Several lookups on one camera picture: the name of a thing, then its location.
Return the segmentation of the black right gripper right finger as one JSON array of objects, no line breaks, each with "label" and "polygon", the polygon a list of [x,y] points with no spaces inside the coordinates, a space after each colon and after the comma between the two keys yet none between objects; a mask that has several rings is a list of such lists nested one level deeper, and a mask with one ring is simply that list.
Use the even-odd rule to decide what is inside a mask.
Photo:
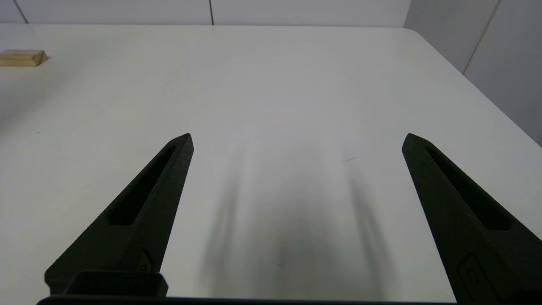
[{"label": "black right gripper right finger", "polygon": [[457,303],[540,305],[541,240],[430,141],[401,151]]}]

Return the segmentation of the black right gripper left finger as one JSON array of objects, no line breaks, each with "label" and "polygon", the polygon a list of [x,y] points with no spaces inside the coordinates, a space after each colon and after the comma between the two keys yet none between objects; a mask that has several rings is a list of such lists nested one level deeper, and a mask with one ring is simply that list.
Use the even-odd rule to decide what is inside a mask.
[{"label": "black right gripper left finger", "polygon": [[169,141],[46,270],[50,293],[81,272],[159,272],[193,152],[189,133]]}]

